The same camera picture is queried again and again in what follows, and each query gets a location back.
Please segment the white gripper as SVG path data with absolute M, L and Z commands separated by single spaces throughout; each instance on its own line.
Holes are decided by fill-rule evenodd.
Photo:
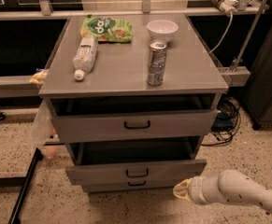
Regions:
M 218 203 L 221 198 L 218 178 L 195 176 L 193 179 L 184 179 L 173 188 L 173 195 L 189 203 Z

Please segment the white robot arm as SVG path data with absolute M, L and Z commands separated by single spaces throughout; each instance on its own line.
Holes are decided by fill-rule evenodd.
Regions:
M 262 186 L 237 170 L 224 170 L 212 177 L 195 176 L 173 188 L 175 197 L 190 203 L 207 205 L 251 204 L 272 215 L 272 189 Z

